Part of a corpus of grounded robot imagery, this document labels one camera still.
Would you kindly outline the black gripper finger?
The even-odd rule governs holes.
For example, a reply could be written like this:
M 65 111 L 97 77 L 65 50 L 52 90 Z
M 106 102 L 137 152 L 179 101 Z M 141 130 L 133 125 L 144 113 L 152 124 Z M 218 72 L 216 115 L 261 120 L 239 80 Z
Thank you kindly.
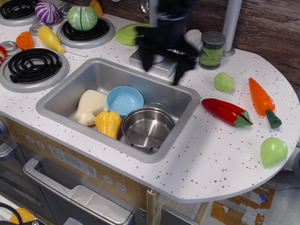
M 140 57 L 142 61 L 142 67 L 145 71 L 149 71 L 154 62 L 154 55 L 157 52 L 156 46 L 140 46 Z
M 195 60 L 178 62 L 176 71 L 175 71 L 174 80 L 172 83 L 173 86 L 178 85 L 179 80 L 183 77 L 185 72 L 187 72 L 189 70 L 193 70 L 195 68 L 195 65 L 196 65 Z

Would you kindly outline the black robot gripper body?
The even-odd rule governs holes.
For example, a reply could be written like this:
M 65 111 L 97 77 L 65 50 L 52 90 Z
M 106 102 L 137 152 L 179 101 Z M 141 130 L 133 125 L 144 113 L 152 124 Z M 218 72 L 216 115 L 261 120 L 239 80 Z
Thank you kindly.
M 189 9 L 193 0 L 159 0 L 157 5 L 157 26 L 137 27 L 136 44 L 156 46 L 155 55 L 174 61 L 191 61 L 199 51 L 184 39 Z

